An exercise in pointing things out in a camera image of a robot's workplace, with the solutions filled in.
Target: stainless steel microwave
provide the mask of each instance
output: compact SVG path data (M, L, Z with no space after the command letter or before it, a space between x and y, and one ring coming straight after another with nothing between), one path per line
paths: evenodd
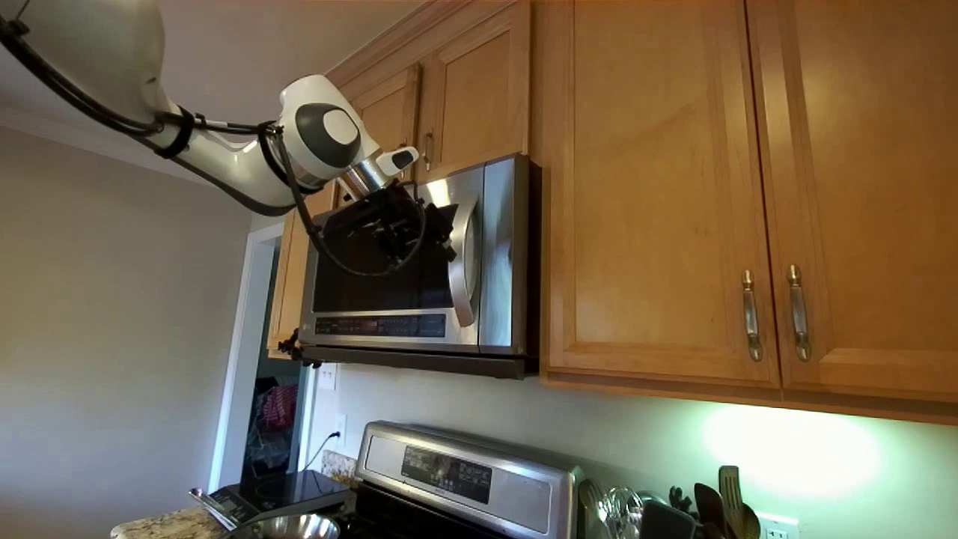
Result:
M505 156L408 189L432 219L445 219L442 236L393 276L344 273L312 252L303 358L495 376L535 370L538 189L531 159Z

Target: cabinet door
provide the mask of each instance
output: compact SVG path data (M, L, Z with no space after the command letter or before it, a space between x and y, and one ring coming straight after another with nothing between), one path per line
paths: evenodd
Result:
M333 209L336 186L312 194L305 200L312 215ZM270 303L270 330L267 330L267 357L290 358L278 345L300 330L303 319L303 294L305 294L305 264L308 264L308 236L297 213L288 213L281 224L281 243L272 273L272 303Z
M776 388L743 4L543 4L535 30L547 376Z
M785 387L958 400L958 4L751 8Z
M410 65L360 96L347 96L363 116L366 132L383 150L420 141L420 72L420 65Z
M423 177L531 150L531 4L514 4L425 62Z

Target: stainless steel stove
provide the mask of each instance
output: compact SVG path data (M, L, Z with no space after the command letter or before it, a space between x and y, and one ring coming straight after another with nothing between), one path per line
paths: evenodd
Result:
M429 426L366 426L342 535L582 535L571 459Z

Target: wall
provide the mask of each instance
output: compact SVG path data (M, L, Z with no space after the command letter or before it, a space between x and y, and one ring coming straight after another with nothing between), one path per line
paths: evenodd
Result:
M207 484L248 213L0 132L0 535L107 535Z
M713 481L743 466L745 501L799 517L803 539L951 539L958 427L733 405L598 397L535 379L339 364L314 397L312 448L344 412L344 453L372 418L410 418L556 448L604 484Z

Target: kitchen appliance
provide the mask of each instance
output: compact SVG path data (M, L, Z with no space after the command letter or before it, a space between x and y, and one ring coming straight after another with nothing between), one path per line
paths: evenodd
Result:
M368 276L339 264L383 257L366 227L339 236L336 257L312 249L303 358L495 376L535 370L535 168L505 156L408 189L429 203L429 234L402 269Z
M200 505L228 531L240 531L248 520L270 520L293 513L320 513L342 505L350 487L320 477L314 469L248 480L240 484L203 495L192 487Z
M336 514L342 535L582 535L571 459L429 426L366 426L360 487Z

